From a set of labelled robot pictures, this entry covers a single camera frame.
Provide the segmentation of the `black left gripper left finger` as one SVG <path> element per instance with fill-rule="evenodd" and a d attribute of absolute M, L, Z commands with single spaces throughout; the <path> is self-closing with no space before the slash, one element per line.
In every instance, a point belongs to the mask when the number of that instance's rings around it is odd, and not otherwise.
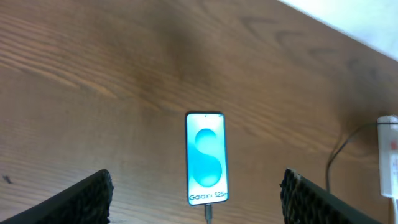
<path fill-rule="evenodd" d="M 1 224 L 109 224 L 114 186 L 102 169 Z"/>

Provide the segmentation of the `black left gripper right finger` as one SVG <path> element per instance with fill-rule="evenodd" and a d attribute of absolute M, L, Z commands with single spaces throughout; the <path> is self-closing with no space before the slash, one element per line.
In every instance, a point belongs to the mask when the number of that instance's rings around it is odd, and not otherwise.
<path fill-rule="evenodd" d="M 289 224 L 378 224 L 293 169 L 286 169 L 280 184 L 285 223 Z"/>

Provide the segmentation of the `blue Galaxy smartphone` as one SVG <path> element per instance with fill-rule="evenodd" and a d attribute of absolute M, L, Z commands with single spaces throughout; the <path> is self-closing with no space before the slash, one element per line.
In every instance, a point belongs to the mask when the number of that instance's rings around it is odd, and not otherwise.
<path fill-rule="evenodd" d="M 229 199 L 225 116 L 219 111 L 185 115 L 187 201 L 191 206 Z"/>

